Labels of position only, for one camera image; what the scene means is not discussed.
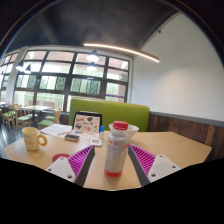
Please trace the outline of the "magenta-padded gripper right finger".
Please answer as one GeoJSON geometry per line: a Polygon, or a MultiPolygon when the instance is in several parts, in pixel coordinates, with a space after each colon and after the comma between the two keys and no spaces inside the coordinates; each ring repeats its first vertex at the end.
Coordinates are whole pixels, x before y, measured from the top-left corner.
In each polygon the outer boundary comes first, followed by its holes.
{"type": "Polygon", "coordinates": [[[180,167],[164,154],[154,155],[135,145],[128,146],[128,155],[142,186],[180,170],[180,167]]]}

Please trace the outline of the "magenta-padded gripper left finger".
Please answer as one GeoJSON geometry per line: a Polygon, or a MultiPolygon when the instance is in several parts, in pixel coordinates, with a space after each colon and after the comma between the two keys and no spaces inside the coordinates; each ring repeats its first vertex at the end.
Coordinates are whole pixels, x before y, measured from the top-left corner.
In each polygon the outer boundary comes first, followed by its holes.
{"type": "Polygon", "coordinates": [[[47,171],[83,187],[94,156],[95,148],[90,145],[68,158],[59,157],[47,171]]]}

